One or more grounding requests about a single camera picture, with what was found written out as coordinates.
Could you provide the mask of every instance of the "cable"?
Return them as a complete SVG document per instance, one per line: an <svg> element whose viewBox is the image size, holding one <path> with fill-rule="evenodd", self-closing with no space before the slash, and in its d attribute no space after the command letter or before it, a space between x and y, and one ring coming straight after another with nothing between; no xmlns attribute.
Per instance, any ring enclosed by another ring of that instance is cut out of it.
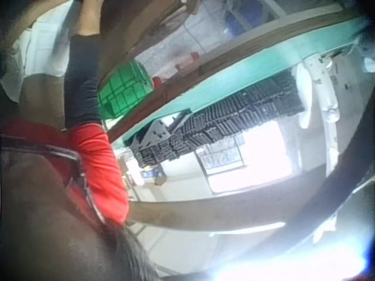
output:
<svg viewBox="0 0 375 281"><path fill-rule="evenodd" d="M194 41L199 45L199 47L204 51L205 54L207 54L206 50L203 48L203 46L199 43L199 41L192 35L192 33L187 29L185 22L183 23L183 28L185 28L186 32L194 39Z"/></svg>

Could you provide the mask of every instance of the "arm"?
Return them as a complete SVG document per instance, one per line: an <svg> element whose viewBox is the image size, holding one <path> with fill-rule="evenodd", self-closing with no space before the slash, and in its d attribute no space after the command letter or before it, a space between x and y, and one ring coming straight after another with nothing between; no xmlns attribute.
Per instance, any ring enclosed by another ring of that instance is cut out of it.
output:
<svg viewBox="0 0 375 281"><path fill-rule="evenodd" d="M70 147L82 158L96 204L105 217L122 224L128 214L128 194L98 110L100 8L100 0L84 0L77 35L70 42L65 123Z"/></svg>

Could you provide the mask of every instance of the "person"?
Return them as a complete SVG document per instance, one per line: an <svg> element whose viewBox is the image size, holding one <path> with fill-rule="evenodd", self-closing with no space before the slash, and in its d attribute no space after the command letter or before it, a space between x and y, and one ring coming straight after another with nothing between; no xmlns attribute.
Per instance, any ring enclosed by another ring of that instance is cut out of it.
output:
<svg viewBox="0 0 375 281"><path fill-rule="evenodd" d="M1 126L1 280L159 280L125 226L128 194L98 111L100 11L84 0L64 81L66 132Z"/></svg>

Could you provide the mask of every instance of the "window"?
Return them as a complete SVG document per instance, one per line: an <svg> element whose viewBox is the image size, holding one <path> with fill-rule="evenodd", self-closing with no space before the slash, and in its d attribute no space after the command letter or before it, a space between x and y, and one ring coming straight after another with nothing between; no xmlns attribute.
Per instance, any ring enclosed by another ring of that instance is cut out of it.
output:
<svg viewBox="0 0 375 281"><path fill-rule="evenodd" d="M276 121L205 145L197 154L215 193L256 186L292 174L291 161Z"/></svg>

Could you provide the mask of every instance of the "dark sleeve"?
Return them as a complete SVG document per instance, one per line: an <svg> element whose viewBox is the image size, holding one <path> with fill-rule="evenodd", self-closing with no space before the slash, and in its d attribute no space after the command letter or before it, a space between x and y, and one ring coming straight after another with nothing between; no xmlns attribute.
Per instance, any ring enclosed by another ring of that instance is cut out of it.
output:
<svg viewBox="0 0 375 281"><path fill-rule="evenodd" d="M75 35L70 41L64 80L65 127L101 124L98 108L100 35Z"/></svg>

